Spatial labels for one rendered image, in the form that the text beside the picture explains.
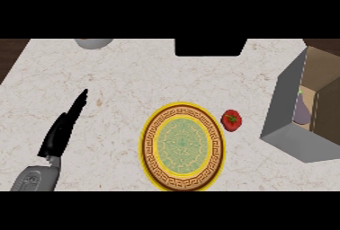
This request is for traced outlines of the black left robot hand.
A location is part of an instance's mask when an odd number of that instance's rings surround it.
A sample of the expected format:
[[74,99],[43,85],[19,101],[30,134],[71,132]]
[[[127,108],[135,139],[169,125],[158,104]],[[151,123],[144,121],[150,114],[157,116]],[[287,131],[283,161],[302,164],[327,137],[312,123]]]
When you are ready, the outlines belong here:
[[40,157],[62,156],[73,134],[73,126],[79,120],[83,107],[86,106],[86,98],[87,90],[83,90],[70,110],[62,112],[55,120],[37,154]]

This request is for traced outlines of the yellow patterned round plate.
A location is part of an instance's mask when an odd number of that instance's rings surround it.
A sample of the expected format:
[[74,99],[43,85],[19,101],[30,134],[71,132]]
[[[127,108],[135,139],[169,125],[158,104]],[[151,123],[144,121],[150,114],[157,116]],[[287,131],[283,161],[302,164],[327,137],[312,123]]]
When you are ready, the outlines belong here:
[[226,160],[226,139],[212,113],[191,102],[166,104],[141,132],[138,156],[161,190],[206,190]]

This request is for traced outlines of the purple eggplant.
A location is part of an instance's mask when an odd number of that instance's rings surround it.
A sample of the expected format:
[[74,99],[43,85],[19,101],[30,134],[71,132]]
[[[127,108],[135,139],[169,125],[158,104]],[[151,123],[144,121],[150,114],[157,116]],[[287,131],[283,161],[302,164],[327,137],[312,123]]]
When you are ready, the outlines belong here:
[[296,97],[293,122],[297,125],[306,125],[311,122],[309,100],[303,91],[299,91]]

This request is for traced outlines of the grey cardboard box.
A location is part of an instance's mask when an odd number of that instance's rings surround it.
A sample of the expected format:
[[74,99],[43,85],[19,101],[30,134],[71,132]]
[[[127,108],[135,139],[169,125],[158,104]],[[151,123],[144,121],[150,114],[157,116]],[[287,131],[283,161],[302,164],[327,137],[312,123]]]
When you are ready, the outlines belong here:
[[321,49],[278,76],[260,139],[305,163],[340,159],[340,57]]

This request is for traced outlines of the grey round bowl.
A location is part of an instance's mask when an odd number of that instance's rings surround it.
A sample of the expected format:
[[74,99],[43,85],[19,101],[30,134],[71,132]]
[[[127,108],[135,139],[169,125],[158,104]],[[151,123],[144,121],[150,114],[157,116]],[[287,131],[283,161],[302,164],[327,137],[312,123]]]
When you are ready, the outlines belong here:
[[76,43],[83,49],[101,49],[111,42],[113,39],[76,39]]

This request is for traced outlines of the red tomato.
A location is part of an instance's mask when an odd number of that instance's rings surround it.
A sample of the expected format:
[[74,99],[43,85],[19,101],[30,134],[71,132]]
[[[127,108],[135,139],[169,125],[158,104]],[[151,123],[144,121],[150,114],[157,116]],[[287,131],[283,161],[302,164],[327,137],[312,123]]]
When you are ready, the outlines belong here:
[[222,115],[220,122],[225,130],[234,132],[243,125],[243,117],[235,110],[226,110]]

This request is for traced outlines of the black rectangular appliance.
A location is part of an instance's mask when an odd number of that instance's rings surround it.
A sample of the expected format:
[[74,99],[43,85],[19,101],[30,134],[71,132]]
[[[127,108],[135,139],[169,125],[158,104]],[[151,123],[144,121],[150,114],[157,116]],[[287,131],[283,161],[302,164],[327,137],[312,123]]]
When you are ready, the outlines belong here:
[[179,57],[237,57],[247,39],[176,39]]

